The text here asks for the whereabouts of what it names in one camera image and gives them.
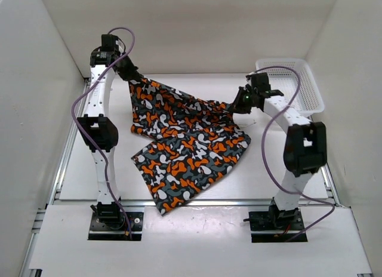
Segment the orange camouflage shorts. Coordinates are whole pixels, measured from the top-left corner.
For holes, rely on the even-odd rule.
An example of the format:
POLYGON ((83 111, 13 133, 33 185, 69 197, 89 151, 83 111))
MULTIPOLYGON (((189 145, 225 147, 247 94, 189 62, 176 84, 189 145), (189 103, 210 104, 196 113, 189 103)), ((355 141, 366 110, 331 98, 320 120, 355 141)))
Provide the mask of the orange camouflage shorts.
POLYGON ((152 139, 131 159, 159 214, 187 204, 233 170, 251 138, 230 105, 139 75, 128 82, 131 132, 152 139))

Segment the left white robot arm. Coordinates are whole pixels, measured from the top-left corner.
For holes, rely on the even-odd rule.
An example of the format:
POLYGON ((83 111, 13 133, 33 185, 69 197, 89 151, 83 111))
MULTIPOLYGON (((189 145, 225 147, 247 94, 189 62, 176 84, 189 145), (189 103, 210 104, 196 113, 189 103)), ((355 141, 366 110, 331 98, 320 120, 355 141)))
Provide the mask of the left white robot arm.
POLYGON ((98 197, 92 209, 100 222, 112 230, 124 230, 127 235, 131 233, 131 222, 122 207, 116 185, 114 154, 119 133, 109 118, 109 101, 116 75, 127 79, 136 70, 128 53, 116 35, 101 36, 101 45, 90 55, 90 87, 79 97, 87 103, 83 114, 74 117, 95 164, 98 197))

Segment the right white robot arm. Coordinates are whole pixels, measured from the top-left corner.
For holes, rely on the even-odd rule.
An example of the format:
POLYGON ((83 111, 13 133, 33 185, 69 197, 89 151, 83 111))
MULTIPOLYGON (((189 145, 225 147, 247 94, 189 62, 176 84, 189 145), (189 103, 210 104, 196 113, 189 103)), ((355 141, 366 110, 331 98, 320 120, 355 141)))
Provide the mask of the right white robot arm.
POLYGON ((231 105, 234 113, 250 113, 256 107, 277 123, 286 134, 283 161, 286 168, 283 180, 276 181, 277 194, 269 206, 268 222, 281 229, 294 220, 300 196, 308 181, 327 162, 326 127, 312 122, 290 106, 284 94, 273 90, 266 73, 250 73, 247 83, 239 87, 231 105))

